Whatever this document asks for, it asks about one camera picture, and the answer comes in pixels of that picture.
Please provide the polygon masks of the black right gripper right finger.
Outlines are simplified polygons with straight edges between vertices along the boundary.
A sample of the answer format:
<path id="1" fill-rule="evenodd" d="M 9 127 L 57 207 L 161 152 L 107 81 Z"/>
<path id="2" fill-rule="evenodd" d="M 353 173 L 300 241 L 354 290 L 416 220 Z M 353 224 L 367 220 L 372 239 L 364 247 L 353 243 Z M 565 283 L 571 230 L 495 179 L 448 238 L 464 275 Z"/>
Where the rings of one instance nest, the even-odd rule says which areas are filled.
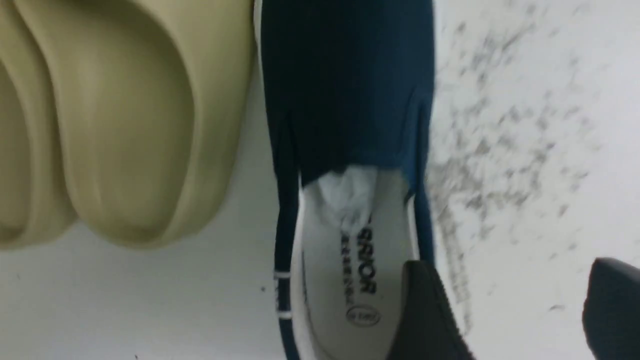
<path id="1" fill-rule="evenodd" d="M 640 270 L 612 257 L 590 268 L 582 326 L 597 360 L 640 358 Z"/>

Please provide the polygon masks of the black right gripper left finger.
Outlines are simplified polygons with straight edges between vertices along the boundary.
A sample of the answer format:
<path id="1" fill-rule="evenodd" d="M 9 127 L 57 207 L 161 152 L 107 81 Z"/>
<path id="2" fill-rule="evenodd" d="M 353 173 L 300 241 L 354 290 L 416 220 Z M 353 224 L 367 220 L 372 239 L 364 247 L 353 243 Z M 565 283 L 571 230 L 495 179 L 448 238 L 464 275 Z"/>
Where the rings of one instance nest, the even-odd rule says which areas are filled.
<path id="1" fill-rule="evenodd" d="M 388 360 L 474 360 L 438 271 L 424 260 L 403 265 L 403 307 Z"/>

